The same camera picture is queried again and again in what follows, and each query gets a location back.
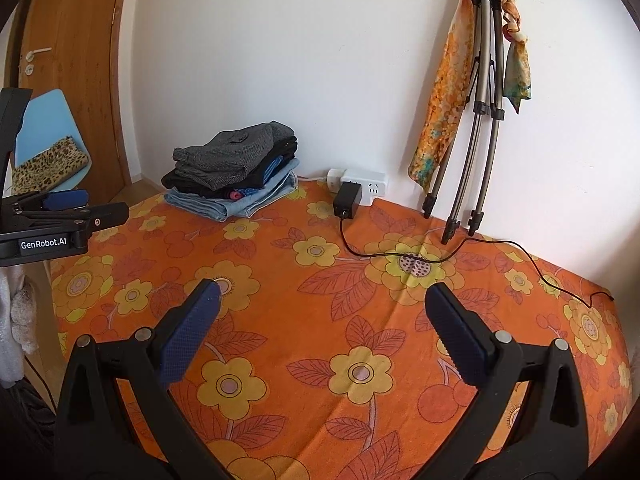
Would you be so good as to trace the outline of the light blue folded jeans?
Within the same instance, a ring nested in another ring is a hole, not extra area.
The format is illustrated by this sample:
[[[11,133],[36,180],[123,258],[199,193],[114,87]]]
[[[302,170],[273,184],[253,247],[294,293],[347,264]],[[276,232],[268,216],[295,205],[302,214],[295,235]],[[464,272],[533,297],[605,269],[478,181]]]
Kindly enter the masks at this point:
[[[164,201],[171,206],[197,214],[198,216],[225,222],[229,218],[253,217],[258,210],[293,193],[298,188],[295,169],[299,160],[294,157],[276,172],[263,188],[251,192],[238,200],[231,198],[205,198],[196,194],[181,193],[172,188],[164,195]]]

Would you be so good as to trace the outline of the wooden door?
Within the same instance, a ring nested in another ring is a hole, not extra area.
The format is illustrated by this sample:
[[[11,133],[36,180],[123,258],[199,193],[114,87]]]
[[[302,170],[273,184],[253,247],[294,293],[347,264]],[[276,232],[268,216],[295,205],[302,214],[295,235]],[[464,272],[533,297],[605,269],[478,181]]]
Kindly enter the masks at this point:
[[[130,185],[118,91],[124,0],[18,0],[13,7],[8,84],[35,98],[61,89],[92,159],[80,186],[94,204]]]

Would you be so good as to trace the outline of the blue striped garment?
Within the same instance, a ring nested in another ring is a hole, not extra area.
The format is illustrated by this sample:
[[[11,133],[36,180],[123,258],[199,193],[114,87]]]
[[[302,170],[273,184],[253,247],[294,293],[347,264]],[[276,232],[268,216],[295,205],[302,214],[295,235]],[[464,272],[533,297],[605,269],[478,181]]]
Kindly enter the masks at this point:
[[[269,162],[265,162],[262,170],[260,170],[260,177],[262,178],[262,184],[269,181],[271,176],[278,171],[282,162],[286,162],[286,158],[282,155],[274,156]]]

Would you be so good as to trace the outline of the white power strip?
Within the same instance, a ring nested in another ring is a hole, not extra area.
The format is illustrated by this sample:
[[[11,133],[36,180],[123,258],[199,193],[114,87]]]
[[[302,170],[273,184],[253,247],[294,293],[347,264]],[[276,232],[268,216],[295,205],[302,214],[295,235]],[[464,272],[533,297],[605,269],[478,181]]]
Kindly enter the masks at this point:
[[[345,182],[359,184],[361,186],[360,204],[371,206],[376,198],[385,196],[388,177],[382,172],[362,169],[332,168],[326,174],[326,186],[331,193],[337,193]]]

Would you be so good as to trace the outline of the metal tripod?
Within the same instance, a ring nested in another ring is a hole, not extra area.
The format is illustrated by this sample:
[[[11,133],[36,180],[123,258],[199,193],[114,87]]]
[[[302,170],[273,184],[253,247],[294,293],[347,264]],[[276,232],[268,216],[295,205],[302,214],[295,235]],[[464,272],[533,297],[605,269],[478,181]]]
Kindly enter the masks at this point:
[[[504,118],[503,77],[504,47],[502,34],[502,12],[499,0],[472,0],[475,11],[474,60],[471,80],[465,107],[473,109],[473,120],[468,147],[462,166],[457,192],[452,201],[450,213],[442,231],[440,242],[448,244],[461,224],[461,209],[471,181],[478,144],[485,122],[490,123],[489,146],[484,163],[484,176],[480,185],[475,207],[468,221],[468,233],[474,235],[484,218],[484,203],[494,166],[496,145],[500,124]],[[442,186],[449,159],[454,148],[454,140],[446,151],[442,162],[434,171],[431,185],[424,191],[422,211],[428,218],[436,205],[439,189]]]

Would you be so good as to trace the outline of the leopard print pouch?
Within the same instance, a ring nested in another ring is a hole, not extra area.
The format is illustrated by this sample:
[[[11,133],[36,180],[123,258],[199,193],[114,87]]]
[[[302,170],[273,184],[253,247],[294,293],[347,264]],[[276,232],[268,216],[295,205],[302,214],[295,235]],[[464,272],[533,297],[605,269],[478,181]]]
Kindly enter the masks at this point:
[[[66,136],[13,170],[12,191],[17,195],[50,191],[88,165],[89,156]]]

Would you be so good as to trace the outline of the light blue chair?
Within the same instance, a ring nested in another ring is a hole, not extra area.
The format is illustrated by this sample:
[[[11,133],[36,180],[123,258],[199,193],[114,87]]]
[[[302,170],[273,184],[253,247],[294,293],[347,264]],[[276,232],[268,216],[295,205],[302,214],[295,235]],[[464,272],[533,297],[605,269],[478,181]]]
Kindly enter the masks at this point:
[[[66,136],[70,136],[78,148],[90,158],[88,148],[85,146],[63,91],[54,89],[43,93],[42,96],[37,96],[27,105],[21,131],[16,137],[15,165],[21,165]],[[68,191],[72,188],[78,188],[91,166],[92,159],[90,158],[87,167],[82,168],[54,190]]]

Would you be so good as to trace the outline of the grey houndstooth pants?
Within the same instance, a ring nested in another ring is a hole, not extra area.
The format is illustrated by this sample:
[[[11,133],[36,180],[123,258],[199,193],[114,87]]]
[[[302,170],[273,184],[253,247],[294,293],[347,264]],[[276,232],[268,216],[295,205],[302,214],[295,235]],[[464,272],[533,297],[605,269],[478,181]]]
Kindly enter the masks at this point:
[[[216,188],[242,180],[281,140],[295,136],[280,122],[261,124],[239,130],[221,131],[202,146],[175,148],[172,158],[180,177]]]

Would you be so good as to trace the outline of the black folded garment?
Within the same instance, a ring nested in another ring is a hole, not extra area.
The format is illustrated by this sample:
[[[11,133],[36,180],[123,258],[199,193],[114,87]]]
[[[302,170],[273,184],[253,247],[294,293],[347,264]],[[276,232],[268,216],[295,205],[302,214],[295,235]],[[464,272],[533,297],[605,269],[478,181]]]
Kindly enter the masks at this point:
[[[168,174],[165,174],[160,179],[160,182],[162,182],[162,185],[168,190],[175,188],[180,193],[195,194],[205,198],[231,200],[230,193],[232,191],[240,191],[243,194],[243,197],[250,196],[260,191],[268,183],[266,182],[265,184],[262,184],[262,178],[260,177],[260,170],[262,170],[264,163],[269,162],[274,156],[282,155],[286,158],[286,162],[282,162],[281,166],[278,168],[278,171],[280,171],[295,157],[296,150],[297,139],[295,136],[276,142],[265,158],[252,171],[250,171],[246,177],[225,186],[218,185],[216,188],[211,188],[208,185],[196,182],[191,177],[178,176],[176,170],[169,171]]]

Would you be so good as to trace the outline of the orange floral scarf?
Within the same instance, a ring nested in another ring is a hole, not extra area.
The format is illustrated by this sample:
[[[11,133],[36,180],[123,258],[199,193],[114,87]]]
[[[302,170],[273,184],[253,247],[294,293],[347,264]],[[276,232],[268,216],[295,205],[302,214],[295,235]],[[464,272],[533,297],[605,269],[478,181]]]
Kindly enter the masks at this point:
[[[521,29],[516,0],[499,0],[502,33],[510,42],[503,95],[518,110],[532,97],[527,36]],[[458,131],[474,60],[475,11],[472,0],[459,0],[427,103],[425,122],[408,167],[408,176],[427,191],[434,171]]]

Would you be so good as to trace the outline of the white fluffy cloth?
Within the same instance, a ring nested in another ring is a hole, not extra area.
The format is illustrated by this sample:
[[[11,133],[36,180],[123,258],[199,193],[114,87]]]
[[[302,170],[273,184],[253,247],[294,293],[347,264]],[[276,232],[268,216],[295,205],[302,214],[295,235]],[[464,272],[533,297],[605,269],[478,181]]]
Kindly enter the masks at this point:
[[[0,379],[10,388],[24,378],[24,357],[38,350],[37,301],[24,266],[1,269]]]

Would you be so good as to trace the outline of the black power adapter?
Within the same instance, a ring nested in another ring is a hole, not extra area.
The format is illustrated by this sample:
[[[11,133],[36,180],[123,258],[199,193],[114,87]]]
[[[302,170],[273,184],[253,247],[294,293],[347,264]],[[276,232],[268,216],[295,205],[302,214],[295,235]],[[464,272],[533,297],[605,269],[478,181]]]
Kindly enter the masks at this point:
[[[361,200],[361,184],[342,182],[333,200],[334,216],[344,220],[355,218]]]

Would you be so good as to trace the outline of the orange floral bed sheet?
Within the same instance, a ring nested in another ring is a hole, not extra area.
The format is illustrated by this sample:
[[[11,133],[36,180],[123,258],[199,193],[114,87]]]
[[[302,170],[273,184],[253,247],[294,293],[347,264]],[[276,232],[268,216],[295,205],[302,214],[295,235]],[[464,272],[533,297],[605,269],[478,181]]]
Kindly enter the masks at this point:
[[[570,344],[597,456],[632,407],[612,301],[510,244],[443,245],[443,227],[385,200],[340,221],[318,183],[224,223],[154,196],[52,264],[61,347],[152,326],[209,278],[219,316],[170,391],[232,476],[407,479],[474,393],[424,312],[442,283],[493,330]]]

